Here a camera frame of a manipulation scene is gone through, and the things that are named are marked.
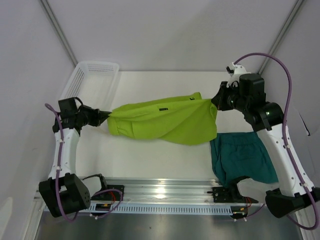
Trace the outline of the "lime green shorts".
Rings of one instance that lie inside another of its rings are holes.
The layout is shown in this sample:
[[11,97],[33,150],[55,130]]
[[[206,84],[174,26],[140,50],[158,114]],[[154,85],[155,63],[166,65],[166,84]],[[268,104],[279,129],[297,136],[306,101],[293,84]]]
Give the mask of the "lime green shorts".
[[113,136],[193,146],[217,137],[217,112],[210,99],[195,92],[122,105],[111,112],[107,126]]

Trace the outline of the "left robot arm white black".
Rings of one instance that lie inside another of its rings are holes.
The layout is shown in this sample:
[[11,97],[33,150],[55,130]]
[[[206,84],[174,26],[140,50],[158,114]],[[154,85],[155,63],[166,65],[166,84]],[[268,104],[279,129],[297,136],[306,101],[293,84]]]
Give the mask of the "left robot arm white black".
[[84,105],[78,97],[59,100],[58,105],[60,111],[45,104],[55,116],[52,127],[55,152],[48,179],[39,183],[38,190],[54,218],[63,217],[72,222],[68,215],[88,209],[92,196],[97,200],[108,196],[109,188],[102,174],[84,179],[77,176],[76,154],[82,128],[87,125],[99,127],[110,112]]

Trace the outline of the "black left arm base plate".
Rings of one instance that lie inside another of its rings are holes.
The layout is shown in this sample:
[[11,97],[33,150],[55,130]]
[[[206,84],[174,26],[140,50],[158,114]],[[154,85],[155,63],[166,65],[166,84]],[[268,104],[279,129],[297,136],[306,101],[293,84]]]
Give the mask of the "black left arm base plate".
[[125,186],[119,184],[107,185],[102,189],[109,190],[108,192],[103,192],[99,195],[99,199],[103,201],[120,201],[123,200],[125,195]]

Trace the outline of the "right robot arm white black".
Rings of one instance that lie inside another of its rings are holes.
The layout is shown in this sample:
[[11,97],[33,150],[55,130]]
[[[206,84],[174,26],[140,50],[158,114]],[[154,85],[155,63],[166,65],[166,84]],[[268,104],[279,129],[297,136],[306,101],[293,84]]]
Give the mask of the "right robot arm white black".
[[265,81],[256,73],[232,73],[229,81],[220,84],[211,102],[219,111],[237,110],[262,141],[277,175],[276,183],[262,183],[248,176],[233,181],[228,196],[234,202],[250,197],[266,204],[276,218],[307,208],[320,200],[315,187],[304,171],[292,145],[284,113],[275,102],[268,102]]

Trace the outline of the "teal green shorts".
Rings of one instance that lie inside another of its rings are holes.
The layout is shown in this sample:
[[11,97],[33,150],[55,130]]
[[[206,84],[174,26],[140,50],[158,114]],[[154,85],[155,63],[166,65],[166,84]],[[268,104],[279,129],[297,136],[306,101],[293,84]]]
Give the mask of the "teal green shorts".
[[218,133],[210,141],[212,170],[224,187],[239,177],[278,182],[270,156],[256,132]]

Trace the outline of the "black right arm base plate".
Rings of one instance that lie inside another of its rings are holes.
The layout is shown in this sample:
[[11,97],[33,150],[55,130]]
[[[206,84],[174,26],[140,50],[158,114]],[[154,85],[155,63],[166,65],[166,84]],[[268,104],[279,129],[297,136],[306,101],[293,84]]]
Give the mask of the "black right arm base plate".
[[207,194],[212,196],[214,203],[258,203],[258,201],[253,198],[242,196],[235,188],[216,186],[212,187],[211,190],[207,192]]

